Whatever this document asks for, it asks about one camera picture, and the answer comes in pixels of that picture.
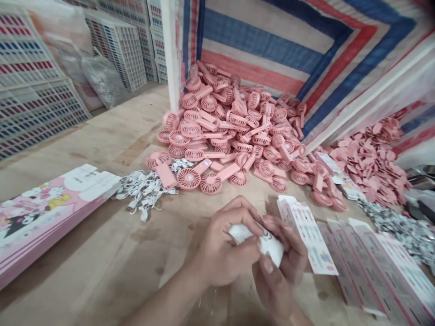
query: white plastic crate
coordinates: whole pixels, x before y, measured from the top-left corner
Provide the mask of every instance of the white plastic crate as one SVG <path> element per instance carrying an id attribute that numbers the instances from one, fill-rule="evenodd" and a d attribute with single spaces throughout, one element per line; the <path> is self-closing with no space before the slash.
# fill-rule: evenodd
<path id="1" fill-rule="evenodd" d="M 0 86 L 65 77 L 36 31 L 27 10 L 0 5 Z"/>
<path id="2" fill-rule="evenodd" d="M 157 68 L 155 67 L 155 61 L 151 57 L 144 57 L 146 78 L 152 82 L 158 82 Z"/>
<path id="3" fill-rule="evenodd" d="M 148 28 L 148 7 L 145 0 L 96 0 L 97 7 L 137 27 Z"/>
<path id="4" fill-rule="evenodd" d="M 137 28 L 104 12 L 84 9 L 92 44 L 111 61 L 124 87 L 133 92 L 146 84 Z"/>
<path id="5" fill-rule="evenodd" d="M 162 9 L 160 0 L 148 0 L 147 2 L 151 28 L 163 33 Z"/>
<path id="6" fill-rule="evenodd" d="M 157 75 L 159 76 L 159 84 L 165 84 L 168 82 L 168 70 L 166 63 L 156 59 L 155 65 L 157 67 Z"/>
<path id="7" fill-rule="evenodd" d="M 147 27 L 137 27 L 139 34 L 140 49 L 144 57 L 154 58 L 153 41 L 151 38 L 150 29 Z"/>
<path id="8" fill-rule="evenodd" d="M 164 37 L 161 32 L 151 30 L 151 36 L 153 37 L 154 54 L 155 58 L 161 62 L 166 62 L 164 57 Z"/>
<path id="9" fill-rule="evenodd" d="M 92 118 L 69 78 L 0 91 L 0 160 Z"/>

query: wooden table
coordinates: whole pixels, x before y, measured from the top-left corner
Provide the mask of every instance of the wooden table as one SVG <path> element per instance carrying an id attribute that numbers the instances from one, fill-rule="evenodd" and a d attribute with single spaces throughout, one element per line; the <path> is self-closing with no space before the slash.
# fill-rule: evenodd
<path id="1" fill-rule="evenodd" d="M 0 201 L 84 163 L 126 175 L 143 169 L 160 147 L 168 89 L 156 88 L 39 146 L 0 163 Z M 289 182 L 288 194 L 306 201 L 317 219 L 369 221 L 352 202 L 346 213 L 313 205 L 309 187 Z M 277 193 L 250 175 L 247 187 L 226 182 L 218 195 L 180 192 L 161 200 L 150 221 L 125 212 L 129 201 L 109 201 L 72 230 L 0 292 L 0 325 L 117 325 L 162 286 L 191 256 L 209 217 L 238 194 L 261 214 L 278 214 Z M 297 297 L 315 325 L 379 324 L 345 306 L 334 277 L 305 273 Z M 209 289 L 188 325 L 267 325 L 251 272 L 223 288 Z"/>

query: plastic bag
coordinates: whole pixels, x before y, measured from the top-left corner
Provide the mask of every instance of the plastic bag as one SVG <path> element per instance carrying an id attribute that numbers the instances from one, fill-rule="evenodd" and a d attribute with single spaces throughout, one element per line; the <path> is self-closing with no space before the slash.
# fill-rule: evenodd
<path id="1" fill-rule="evenodd" d="M 115 66 L 105 57 L 82 58 L 82 69 L 87 81 L 108 109 L 127 100 L 128 93 Z"/>

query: hand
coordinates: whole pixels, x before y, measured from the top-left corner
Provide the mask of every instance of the hand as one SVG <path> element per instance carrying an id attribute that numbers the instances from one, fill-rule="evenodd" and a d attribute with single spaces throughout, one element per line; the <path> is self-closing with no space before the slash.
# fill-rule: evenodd
<path id="1" fill-rule="evenodd" d="M 238 196 L 212 217 L 206 235 L 193 259 L 198 280 L 209 285 L 222 286 L 233 282 L 260 257 L 260 239 L 263 230 L 255 223 L 260 215 L 243 196 Z M 244 224 L 253 234 L 236 246 L 228 231 L 234 224 Z"/>
<path id="2" fill-rule="evenodd" d="M 308 251 L 299 234 L 281 219 L 263 218 L 264 226 L 284 245 L 284 255 L 277 268 L 270 257 L 261 255 L 252 266 L 258 296 L 275 322 L 288 321 L 296 305 L 292 292 L 300 284 L 308 261 Z"/>

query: forearm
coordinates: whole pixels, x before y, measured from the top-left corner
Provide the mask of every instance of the forearm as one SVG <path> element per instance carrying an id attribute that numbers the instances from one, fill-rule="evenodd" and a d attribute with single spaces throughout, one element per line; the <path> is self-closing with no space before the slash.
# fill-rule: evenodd
<path id="1" fill-rule="evenodd" d="M 288 320 L 274 320 L 274 326 L 313 326 L 311 320 L 305 315 L 297 301 L 292 304 L 292 314 Z"/>
<path id="2" fill-rule="evenodd" d="M 124 326 L 181 325 L 207 286 L 194 263 L 184 265 Z"/>

